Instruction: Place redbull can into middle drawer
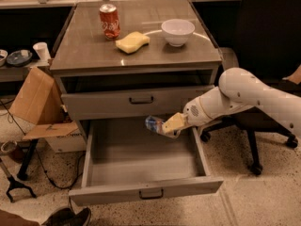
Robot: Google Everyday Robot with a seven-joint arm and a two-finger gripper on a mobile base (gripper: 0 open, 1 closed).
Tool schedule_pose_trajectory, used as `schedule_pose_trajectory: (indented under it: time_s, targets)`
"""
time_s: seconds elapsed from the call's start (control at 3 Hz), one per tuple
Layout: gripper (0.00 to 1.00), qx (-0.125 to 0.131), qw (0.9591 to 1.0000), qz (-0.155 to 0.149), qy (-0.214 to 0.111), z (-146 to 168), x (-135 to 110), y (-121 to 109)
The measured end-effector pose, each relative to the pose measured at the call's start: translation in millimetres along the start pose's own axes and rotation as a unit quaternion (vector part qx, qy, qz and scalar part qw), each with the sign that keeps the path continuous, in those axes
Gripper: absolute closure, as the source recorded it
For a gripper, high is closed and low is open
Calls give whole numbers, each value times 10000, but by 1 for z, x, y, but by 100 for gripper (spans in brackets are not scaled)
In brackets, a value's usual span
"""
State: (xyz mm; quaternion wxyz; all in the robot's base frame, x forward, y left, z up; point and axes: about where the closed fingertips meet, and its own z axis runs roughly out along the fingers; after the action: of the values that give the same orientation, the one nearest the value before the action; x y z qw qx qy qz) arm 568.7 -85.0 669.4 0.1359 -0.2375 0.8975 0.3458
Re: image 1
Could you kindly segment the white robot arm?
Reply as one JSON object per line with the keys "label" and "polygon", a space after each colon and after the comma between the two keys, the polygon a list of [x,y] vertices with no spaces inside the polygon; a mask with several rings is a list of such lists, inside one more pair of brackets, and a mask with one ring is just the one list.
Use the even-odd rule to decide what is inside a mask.
{"label": "white robot arm", "polygon": [[176,113],[163,123],[160,131],[171,135],[251,107],[257,107],[295,136],[301,137],[301,98],[271,88],[241,68],[224,71],[217,87],[188,102],[182,113]]}

